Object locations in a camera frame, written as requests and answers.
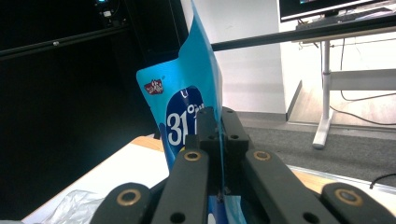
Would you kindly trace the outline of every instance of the black metal rod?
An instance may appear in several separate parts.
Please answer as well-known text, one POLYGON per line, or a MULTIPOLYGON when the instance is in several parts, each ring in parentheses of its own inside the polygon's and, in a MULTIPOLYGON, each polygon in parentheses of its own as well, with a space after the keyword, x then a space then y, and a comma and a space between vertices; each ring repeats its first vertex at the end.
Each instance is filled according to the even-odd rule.
POLYGON ((76 44, 79 42, 122 33, 130 30, 129 25, 123 25, 121 27, 107 28, 99 31, 93 31, 81 35, 72 35, 69 37, 59 38, 55 40, 45 41, 38 44, 23 46, 15 49, 6 49, 0 51, 0 61, 20 57, 23 55, 33 54, 48 49, 57 49, 60 47, 76 44))
POLYGON ((356 32, 389 28, 393 26, 396 26, 396 14, 361 21, 343 22, 335 25, 311 28, 306 30, 287 31, 277 34, 260 35, 249 38, 225 41, 212 44, 212 49, 214 51, 241 49, 288 41, 320 38, 330 35, 345 35, 356 32))

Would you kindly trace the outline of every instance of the white table surface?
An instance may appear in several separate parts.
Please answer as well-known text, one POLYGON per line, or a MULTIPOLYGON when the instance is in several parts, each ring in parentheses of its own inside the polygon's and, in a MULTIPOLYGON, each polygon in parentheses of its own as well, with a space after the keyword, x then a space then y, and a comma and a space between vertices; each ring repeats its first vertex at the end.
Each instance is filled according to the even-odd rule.
POLYGON ((73 190, 87 190, 105 198, 111 190, 121 184, 133 182, 152 188, 168 176, 163 152, 130 143, 37 208, 22 222, 40 223, 51 215, 64 197, 73 190))

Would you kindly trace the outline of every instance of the printed logo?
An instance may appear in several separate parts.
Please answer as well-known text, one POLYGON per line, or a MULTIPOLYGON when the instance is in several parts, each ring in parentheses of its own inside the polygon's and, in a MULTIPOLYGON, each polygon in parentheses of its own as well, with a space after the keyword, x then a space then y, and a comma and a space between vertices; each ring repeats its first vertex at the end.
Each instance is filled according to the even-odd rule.
POLYGON ((152 81, 150 83, 145 85, 145 90, 150 95, 162 94, 163 93, 163 83, 161 82, 160 79, 157 79, 157 80, 152 79, 152 81))

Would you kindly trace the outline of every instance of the brass screw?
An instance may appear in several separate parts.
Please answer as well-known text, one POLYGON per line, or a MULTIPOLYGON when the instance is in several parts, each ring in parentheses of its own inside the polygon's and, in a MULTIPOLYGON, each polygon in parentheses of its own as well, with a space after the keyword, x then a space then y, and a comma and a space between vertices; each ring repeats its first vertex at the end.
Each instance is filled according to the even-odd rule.
POLYGON ((184 154, 184 159, 187 161, 198 161, 201 159, 201 153, 195 151, 188 152, 184 154))
POLYGON ((347 203, 352 206, 361 206, 363 199, 353 190, 337 189, 335 196, 343 203, 347 203))
POLYGON ((119 196, 117 196, 117 203, 121 206, 130 206, 133 205, 134 203, 139 202, 140 198, 142 195, 140 194, 140 191, 137 189, 125 189, 123 190, 119 196), (126 195, 131 195, 134 196, 131 199, 125 198, 126 195))
POLYGON ((271 160, 271 155, 264 151, 255 151, 254 158, 259 161, 269 161, 271 160))

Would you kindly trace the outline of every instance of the printed number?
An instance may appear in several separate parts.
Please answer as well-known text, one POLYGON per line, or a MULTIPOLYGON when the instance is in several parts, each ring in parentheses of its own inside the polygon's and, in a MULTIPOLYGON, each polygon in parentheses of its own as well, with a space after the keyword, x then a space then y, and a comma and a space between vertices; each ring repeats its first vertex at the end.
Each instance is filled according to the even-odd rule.
POLYGON ((171 127, 172 132, 168 134, 169 143, 173 146, 180 145, 183 141, 183 145, 186 141, 186 135, 189 134, 189 129, 187 127, 187 114, 184 111, 183 114, 179 115, 177 113, 170 114, 166 121, 168 127, 171 127))

